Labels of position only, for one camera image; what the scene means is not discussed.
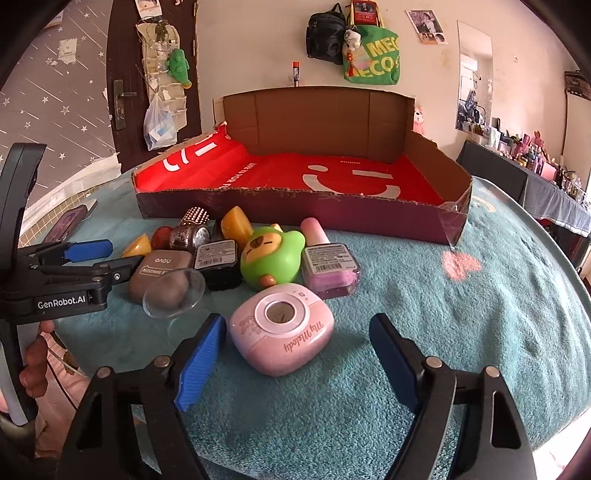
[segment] black backpack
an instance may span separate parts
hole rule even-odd
[[[335,4],[328,12],[312,15],[306,29],[306,53],[311,59],[342,65],[346,29],[347,22],[340,4]]]

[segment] pink nail polish bottle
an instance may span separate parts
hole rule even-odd
[[[315,218],[302,221],[306,237],[302,253],[302,274],[306,287],[321,299],[352,294],[359,284],[361,269],[344,244],[332,244]]]

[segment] pink bottle cap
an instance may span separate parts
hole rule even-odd
[[[300,230],[306,237],[306,245],[308,247],[330,243],[320,222],[313,217],[308,217],[302,220]]]

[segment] finger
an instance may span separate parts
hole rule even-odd
[[[33,398],[39,398],[47,392],[47,379],[43,378],[43,382],[38,383],[34,387],[27,388],[27,395]]]
[[[45,374],[47,372],[47,364],[38,367],[26,367],[20,375],[19,379],[25,388],[33,388],[37,384],[42,384],[45,381]]]
[[[47,363],[47,342],[44,338],[37,338],[25,350],[25,363],[31,367]]]
[[[53,320],[43,320],[39,324],[39,331],[40,332],[51,333],[55,329],[56,329],[56,324],[53,323]]]

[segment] green squishy toy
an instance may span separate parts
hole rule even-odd
[[[189,63],[184,57],[184,51],[181,48],[175,48],[168,57],[166,65],[173,78],[183,84],[183,88],[191,88],[189,80]]]
[[[276,223],[257,228],[240,257],[244,280],[257,290],[293,282],[305,245],[301,232],[283,232]]]

